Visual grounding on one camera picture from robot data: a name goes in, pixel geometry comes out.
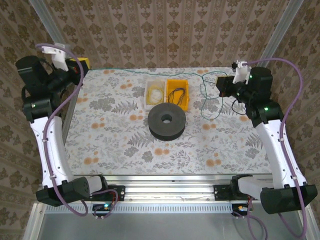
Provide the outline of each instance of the green cable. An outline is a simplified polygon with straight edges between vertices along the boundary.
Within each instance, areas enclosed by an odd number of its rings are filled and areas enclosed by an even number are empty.
[[[205,73],[203,75],[199,75],[199,74],[193,73],[193,72],[192,73],[179,72],[179,73],[176,73],[176,74],[169,75],[169,74],[150,73],[150,72],[143,72],[143,71],[133,71],[133,70],[123,69],[123,68],[108,68],[108,67],[94,68],[94,69],[91,69],[91,70],[122,70],[122,71],[126,71],[126,72],[129,72],[129,73],[134,73],[134,74],[147,74],[147,75],[151,75],[151,76],[163,76],[163,77],[175,77],[175,76],[178,76],[178,75],[181,75],[181,74],[196,75],[196,76],[198,76],[198,77],[200,77],[202,79],[203,86],[204,86],[204,92],[205,92],[205,94],[202,92],[202,89],[201,89],[201,86],[200,86],[200,92],[204,96],[204,102],[203,102],[201,110],[200,110],[201,117],[203,117],[204,119],[206,119],[208,121],[213,121],[213,120],[217,119],[220,116],[220,114],[222,112],[222,109],[224,107],[224,98],[221,97],[221,108],[220,108],[220,111],[219,111],[218,115],[215,118],[212,118],[212,119],[209,119],[209,118],[207,118],[207,117],[205,117],[203,115],[203,109],[205,107],[205,104],[206,104],[207,100],[213,100],[213,99],[219,98],[219,96],[217,96],[217,97],[208,97],[206,83],[209,83],[209,84],[215,84],[215,83],[212,82],[212,81],[205,80],[204,76],[208,75],[208,74],[213,74],[213,73],[221,73],[221,74],[225,74],[226,76],[228,76],[224,71],[210,71],[210,72],[207,72],[207,73]]]

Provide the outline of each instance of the yellow plastic bin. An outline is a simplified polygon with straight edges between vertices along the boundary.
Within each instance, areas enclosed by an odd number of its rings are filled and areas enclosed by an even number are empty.
[[[178,88],[185,89],[185,95],[182,99],[182,103],[180,103],[178,106],[182,108],[183,111],[188,111],[188,104],[189,104],[189,85],[188,80],[186,79],[167,79],[166,81],[166,96],[165,101],[169,103],[168,96],[172,91]],[[174,92],[173,99],[170,98],[170,103],[177,104],[179,101],[179,98],[183,94],[183,91],[177,91]]]

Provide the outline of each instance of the spool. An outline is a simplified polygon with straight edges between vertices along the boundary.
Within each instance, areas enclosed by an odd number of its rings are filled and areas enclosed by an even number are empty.
[[[148,114],[151,134],[161,141],[172,141],[181,136],[186,126],[186,114],[172,103],[160,103]]]

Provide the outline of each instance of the floral tablecloth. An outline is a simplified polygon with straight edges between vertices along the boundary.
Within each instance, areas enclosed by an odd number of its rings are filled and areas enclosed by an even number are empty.
[[[209,121],[200,110],[204,102],[203,75],[212,71],[233,72],[227,67],[91,70],[84,79],[65,143],[68,163],[74,174],[160,175],[270,173],[266,151],[251,121],[231,110],[234,98],[224,98],[219,117]],[[214,82],[221,73],[210,73]],[[181,137],[159,141],[149,132],[144,110],[147,80],[187,79],[189,111]],[[207,83],[209,97],[218,96]],[[216,117],[222,99],[207,100],[203,115]],[[243,113],[244,107],[233,107]]]

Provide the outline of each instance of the brown damask wallpaper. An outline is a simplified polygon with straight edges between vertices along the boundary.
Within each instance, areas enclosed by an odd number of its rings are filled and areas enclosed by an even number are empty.
[[[45,0],[94,68],[229,66],[264,51],[289,0]]]
[[[277,48],[275,57],[294,62],[302,71],[304,88],[287,121],[293,152],[310,184],[320,190],[320,0],[304,1]],[[281,62],[268,67],[274,76],[275,99],[286,109],[299,89],[293,69]],[[320,195],[312,202],[318,226]]]
[[[48,41],[27,0],[0,1],[0,240],[22,239],[42,178],[35,137],[21,111],[23,81],[15,63],[37,54],[35,43]]]

